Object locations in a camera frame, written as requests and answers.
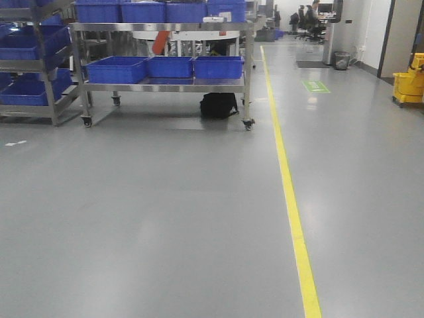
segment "caster wheel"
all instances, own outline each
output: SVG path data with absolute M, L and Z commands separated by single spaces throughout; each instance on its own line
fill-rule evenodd
M 84 122 L 84 126 L 91 127 L 93 125 L 93 121 L 91 120 L 91 117 L 82 117 L 82 120 Z
M 251 131 L 252 130 L 252 125 L 254 124 L 254 119 L 251 119 L 249 121 L 243 121 L 244 127 L 247 131 Z
M 121 96 L 112 96 L 113 106 L 120 107 L 121 106 Z

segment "floor mat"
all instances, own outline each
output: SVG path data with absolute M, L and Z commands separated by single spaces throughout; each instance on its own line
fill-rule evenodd
M 321 61 L 297 61 L 298 68 L 330 68 Z

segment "trash can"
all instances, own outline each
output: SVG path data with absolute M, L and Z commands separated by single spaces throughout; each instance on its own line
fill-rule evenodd
M 334 52 L 335 55 L 335 69 L 347 70 L 349 66 L 350 54 L 348 52 Z

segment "black backpack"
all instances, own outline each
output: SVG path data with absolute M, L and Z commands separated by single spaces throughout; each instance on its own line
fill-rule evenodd
M 200 112 L 204 117 L 220 119 L 238 114 L 236 95 L 234 93 L 206 94 L 200 102 Z

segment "stainless steel cart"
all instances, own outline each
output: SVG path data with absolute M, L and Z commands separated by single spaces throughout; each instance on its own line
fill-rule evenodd
M 60 13 L 69 7 L 74 0 L 56 0 L 43 7 L 37 7 L 36 1 L 31 0 L 29 8 L 0 9 L 0 22 L 5 23 L 29 23 L 34 25 L 34 33 L 37 38 L 40 50 L 39 60 L 0 60 L 0 72 L 16 73 L 40 73 L 46 86 L 48 106 L 21 106 L 21 105 L 2 105 L 0 104 L 0 117 L 45 117 L 51 118 L 54 126 L 60 125 L 80 113 L 72 113 L 70 116 L 61 116 L 63 112 L 71 105 L 79 94 L 78 86 L 72 86 L 71 90 L 60 100 L 54 100 L 52 81 L 50 80 L 49 70 L 46 67 L 47 59 L 53 58 L 55 61 L 64 61 L 72 54 L 72 46 L 63 48 L 53 57 L 45 57 L 44 39 L 40 30 L 40 22 Z
M 90 127 L 93 123 L 98 123 L 112 111 L 120 107 L 120 91 L 144 91 L 144 92 L 174 92 L 174 93 L 242 93 L 244 101 L 244 115 L 242 121 L 246 130 L 250 130 L 254 124 L 254 119 L 250 116 L 250 73 L 253 52 L 253 23 L 72 23 L 71 36 L 74 43 L 74 58 L 78 75 L 79 87 L 81 90 L 81 100 L 83 103 L 82 119 L 84 125 Z M 244 75 L 241 79 L 192 79 L 189 82 L 185 79 L 181 83 L 158 83 L 157 80 L 145 79 L 138 84 L 96 84 L 89 83 L 85 78 L 82 68 L 87 63 L 85 47 L 85 31 L 106 32 L 109 40 L 108 55 L 113 55 L 113 45 L 111 43 L 112 32 L 133 32 L 133 31 L 231 31 L 239 30 L 246 33 L 246 53 L 244 63 Z M 110 111 L 98 117 L 92 107 L 92 91 L 112 91 L 113 107 Z

